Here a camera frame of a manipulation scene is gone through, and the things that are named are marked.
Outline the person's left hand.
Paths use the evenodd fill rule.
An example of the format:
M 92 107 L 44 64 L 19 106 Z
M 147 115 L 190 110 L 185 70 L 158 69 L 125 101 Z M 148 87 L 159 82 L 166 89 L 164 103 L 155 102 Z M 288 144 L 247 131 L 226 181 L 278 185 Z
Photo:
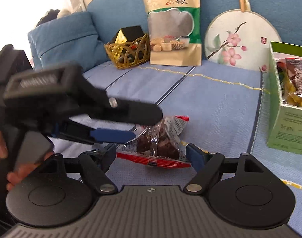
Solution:
M 29 170 L 52 154 L 54 144 L 44 135 L 16 127 L 0 128 L 0 191 L 7 185 L 7 174 L 19 171 L 20 179 L 26 177 L 21 170 L 28 165 Z

